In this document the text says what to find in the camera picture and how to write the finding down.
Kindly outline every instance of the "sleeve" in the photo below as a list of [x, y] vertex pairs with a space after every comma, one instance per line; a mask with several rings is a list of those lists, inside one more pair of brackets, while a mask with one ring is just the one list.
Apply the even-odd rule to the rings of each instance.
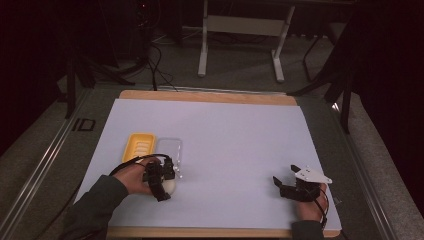
[[59, 239], [105, 239], [113, 211], [128, 196], [115, 177], [102, 175], [68, 211]]
[[317, 221], [299, 221], [292, 224], [293, 240], [323, 240], [321, 224]]

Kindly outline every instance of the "metal rail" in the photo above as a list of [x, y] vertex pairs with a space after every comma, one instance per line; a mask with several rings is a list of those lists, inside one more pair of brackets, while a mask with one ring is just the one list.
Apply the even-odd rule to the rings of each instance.
[[[334, 124], [340, 128], [341, 132], [344, 132], [342, 126], [339, 124], [339, 112], [333, 111], [333, 114], [331, 115], [335, 121]], [[344, 139], [346, 140], [348, 151], [353, 158], [354, 173], [357, 177], [359, 185], [361, 186], [361, 190], [364, 193], [364, 198], [368, 204], [368, 207], [370, 208], [370, 212], [374, 218], [378, 230], [380, 231], [381, 237], [385, 240], [397, 239], [393, 227], [390, 224], [389, 219], [387, 218], [386, 213], [380, 203], [377, 192], [372, 185], [371, 178], [367, 173], [364, 162], [358, 154], [355, 143], [347, 134], [345, 134]]]
[[68, 136], [72, 125], [75, 122], [76, 115], [81, 109], [82, 104], [87, 99], [91, 91], [88, 89], [83, 89], [81, 96], [79, 97], [77, 108], [69, 119], [65, 119], [59, 131], [55, 135], [53, 141], [47, 148], [40, 162], [38, 163], [35, 170], [32, 172], [31, 176], [27, 179], [26, 183], [22, 187], [21, 191], [18, 194], [18, 197], [15, 199], [12, 208], [9, 210], [6, 218], [3, 220], [0, 226], [0, 236], [1, 240], [11, 239], [19, 221], [22, 219], [26, 209], [31, 203], [34, 195], [37, 193], [38, 188], [44, 180], [44, 177], [47, 175], [47, 172], [50, 169], [50, 166], [56, 159], [57, 154], [59, 153], [63, 143], [65, 142], [66, 137]]

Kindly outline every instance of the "plastic container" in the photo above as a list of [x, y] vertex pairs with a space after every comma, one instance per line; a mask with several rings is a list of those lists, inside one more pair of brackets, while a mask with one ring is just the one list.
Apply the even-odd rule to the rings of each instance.
[[172, 158], [174, 165], [181, 164], [182, 140], [179, 138], [159, 138], [155, 153], [166, 154]]

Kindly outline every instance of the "clear plastic lid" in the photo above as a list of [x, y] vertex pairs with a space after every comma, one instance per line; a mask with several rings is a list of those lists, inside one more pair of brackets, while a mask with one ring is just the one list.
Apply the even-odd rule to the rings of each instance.
[[155, 149], [155, 153], [166, 154], [172, 158], [174, 170], [180, 178], [182, 142], [179, 138], [158, 138]]

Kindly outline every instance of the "white board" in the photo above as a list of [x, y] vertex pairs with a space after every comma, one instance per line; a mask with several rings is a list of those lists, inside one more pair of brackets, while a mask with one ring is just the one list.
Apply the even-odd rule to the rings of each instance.
[[[322, 172], [300, 107], [117, 99], [77, 199], [121, 163], [134, 132], [181, 139], [183, 178], [167, 201], [127, 197], [109, 226], [290, 229], [294, 201], [272, 176], [294, 185], [291, 164]], [[340, 230], [327, 194], [326, 229]]]

